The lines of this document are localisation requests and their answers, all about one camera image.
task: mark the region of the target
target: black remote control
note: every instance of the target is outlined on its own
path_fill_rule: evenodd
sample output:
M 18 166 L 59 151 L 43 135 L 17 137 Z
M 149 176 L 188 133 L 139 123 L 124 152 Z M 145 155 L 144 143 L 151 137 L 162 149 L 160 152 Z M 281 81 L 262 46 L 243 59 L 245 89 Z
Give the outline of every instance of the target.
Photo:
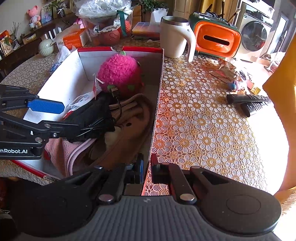
M 228 94 L 226 95 L 226 99 L 228 104 L 236 104 L 236 103 L 246 103 L 246 102 L 269 102 L 270 99 L 268 97 L 262 95 L 236 95 L 236 94 Z
M 243 113 L 250 117 L 253 114 L 263 108 L 263 106 L 270 105 L 271 102 L 249 102 L 249 103 L 241 103 L 241 108 Z

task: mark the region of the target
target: lace tablecloth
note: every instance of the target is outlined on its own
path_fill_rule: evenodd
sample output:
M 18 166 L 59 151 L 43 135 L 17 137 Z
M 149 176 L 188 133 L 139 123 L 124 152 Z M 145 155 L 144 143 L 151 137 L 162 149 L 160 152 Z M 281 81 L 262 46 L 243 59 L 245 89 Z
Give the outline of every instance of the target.
M 135 40 L 124 45 L 159 47 L 158 42 Z M 2 83 L 38 93 L 49 78 L 53 58 L 37 55 Z M 282 183 L 288 153 L 280 119 L 272 107 L 246 119 L 239 108 L 227 104 L 226 84 L 208 73 L 217 64 L 215 57 L 204 55 L 191 63 L 185 54 L 165 57 L 152 152 L 160 162 L 177 163 L 182 169 L 199 165 L 274 194 Z M 25 111 L 11 113 L 22 117 Z M 0 161 L 0 176 L 48 183 L 10 161 Z M 150 168 L 143 194 L 168 194 L 167 186 L 152 184 Z

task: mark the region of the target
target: transparent plastic bag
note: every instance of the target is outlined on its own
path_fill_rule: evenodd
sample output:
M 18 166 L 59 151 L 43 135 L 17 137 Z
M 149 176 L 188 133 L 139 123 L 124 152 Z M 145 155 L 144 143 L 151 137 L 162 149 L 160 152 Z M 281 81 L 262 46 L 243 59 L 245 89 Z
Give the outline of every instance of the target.
M 80 0 L 73 12 L 79 18 L 101 18 L 116 15 L 117 10 L 131 8 L 130 0 Z

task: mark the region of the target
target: white bowl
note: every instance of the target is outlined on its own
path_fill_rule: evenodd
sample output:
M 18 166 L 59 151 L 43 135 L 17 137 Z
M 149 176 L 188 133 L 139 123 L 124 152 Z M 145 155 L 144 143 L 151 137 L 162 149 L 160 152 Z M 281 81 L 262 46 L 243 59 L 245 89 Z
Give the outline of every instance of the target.
M 30 24 L 29 24 L 30 29 L 35 28 L 35 26 L 36 26 L 35 23 L 30 23 Z
M 52 45 L 51 39 L 45 39 L 39 44 L 39 54 L 43 57 L 49 56 L 54 52 L 54 45 Z

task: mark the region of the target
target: doorway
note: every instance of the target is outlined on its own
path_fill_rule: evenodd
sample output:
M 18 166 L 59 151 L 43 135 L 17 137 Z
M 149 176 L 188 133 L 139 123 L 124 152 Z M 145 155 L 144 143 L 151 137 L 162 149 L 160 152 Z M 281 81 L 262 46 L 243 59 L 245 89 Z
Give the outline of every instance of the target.
M 289 22 L 288 17 L 282 13 L 279 18 L 279 23 L 276 27 L 276 31 L 274 33 L 270 46 L 267 50 L 267 54 L 272 54 L 280 50 L 280 47 L 282 46 L 282 42 L 284 41 L 287 34 L 286 30 L 287 30 L 288 22 Z

